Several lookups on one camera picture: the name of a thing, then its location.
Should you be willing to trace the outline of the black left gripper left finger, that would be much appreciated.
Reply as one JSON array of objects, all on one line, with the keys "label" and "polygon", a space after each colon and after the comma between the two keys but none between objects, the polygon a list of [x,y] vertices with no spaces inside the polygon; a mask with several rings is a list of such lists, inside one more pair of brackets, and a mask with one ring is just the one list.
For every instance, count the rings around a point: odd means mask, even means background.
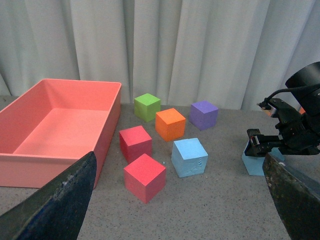
[{"label": "black left gripper left finger", "polygon": [[0,217],[2,240],[75,240],[92,196],[97,159],[90,151]]}]

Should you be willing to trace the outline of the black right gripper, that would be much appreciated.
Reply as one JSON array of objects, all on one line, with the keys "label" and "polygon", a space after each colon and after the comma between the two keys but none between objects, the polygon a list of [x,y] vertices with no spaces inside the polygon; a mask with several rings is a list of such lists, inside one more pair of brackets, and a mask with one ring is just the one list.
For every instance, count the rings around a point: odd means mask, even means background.
[{"label": "black right gripper", "polygon": [[273,148],[283,155],[318,155],[320,153],[320,115],[300,114],[295,108],[279,98],[268,104],[276,109],[275,125],[278,135],[261,134],[257,128],[248,129],[248,144],[244,154],[249,157],[265,157]]}]

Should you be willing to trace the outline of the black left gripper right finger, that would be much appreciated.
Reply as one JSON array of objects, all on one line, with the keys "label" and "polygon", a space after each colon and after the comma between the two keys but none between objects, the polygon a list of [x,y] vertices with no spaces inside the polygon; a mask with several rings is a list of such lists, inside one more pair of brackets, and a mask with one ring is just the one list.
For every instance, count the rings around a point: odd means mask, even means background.
[{"label": "black left gripper right finger", "polygon": [[292,240],[320,238],[320,183],[267,154],[264,177],[278,215]]}]

